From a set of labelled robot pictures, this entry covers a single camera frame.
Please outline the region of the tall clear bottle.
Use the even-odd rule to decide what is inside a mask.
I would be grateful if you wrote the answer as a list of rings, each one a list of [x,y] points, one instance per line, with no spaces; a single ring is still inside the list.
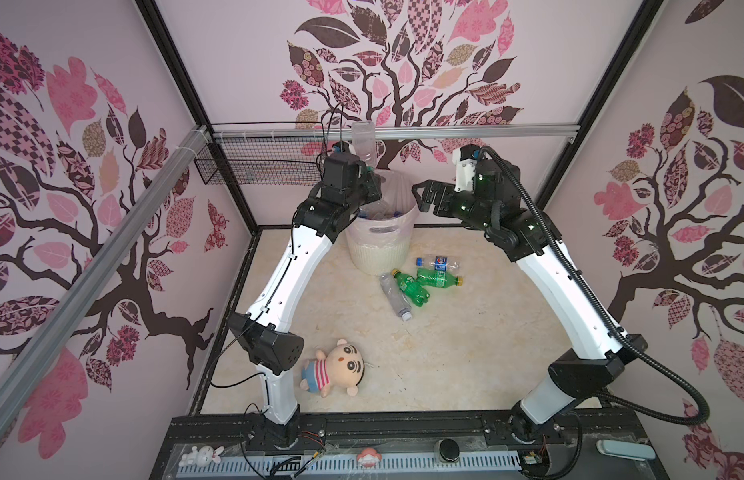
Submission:
[[[379,277],[379,283],[383,294],[396,316],[403,321],[411,320],[411,305],[398,287],[394,277],[390,273],[384,273]]]

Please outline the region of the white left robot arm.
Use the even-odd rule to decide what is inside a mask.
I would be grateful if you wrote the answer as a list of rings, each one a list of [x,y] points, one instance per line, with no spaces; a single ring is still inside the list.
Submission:
[[[323,257],[356,218],[360,208],[382,198],[380,178],[355,154],[325,157],[321,180],[293,215],[289,242],[261,294],[228,325],[263,376],[265,416],[286,429],[299,416],[292,368],[304,340],[290,332],[296,307]]]

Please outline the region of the square clear bottle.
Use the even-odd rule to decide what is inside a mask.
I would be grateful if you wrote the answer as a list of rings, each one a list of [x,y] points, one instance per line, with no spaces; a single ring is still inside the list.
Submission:
[[[356,121],[351,126],[351,144],[355,154],[368,167],[377,165],[376,126],[372,121]]]

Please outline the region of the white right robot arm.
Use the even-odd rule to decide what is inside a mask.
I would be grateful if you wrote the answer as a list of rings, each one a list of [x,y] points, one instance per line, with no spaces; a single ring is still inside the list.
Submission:
[[[511,410],[514,438],[530,443],[555,416],[602,393],[647,344],[640,335],[626,334],[589,291],[560,233],[521,184],[518,167],[492,148],[472,144],[459,148],[453,162],[454,183],[413,186],[419,210],[481,231],[532,280],[571,343]]]

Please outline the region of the green plastic bottle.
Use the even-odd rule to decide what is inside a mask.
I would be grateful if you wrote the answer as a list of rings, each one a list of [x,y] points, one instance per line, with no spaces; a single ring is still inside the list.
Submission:
[[[425,287],[418,282],[418,280],[398,269],[394,269],[391,275],[404,296],[410,300],[415,306],[423,307],[430,299],[429,292]]]

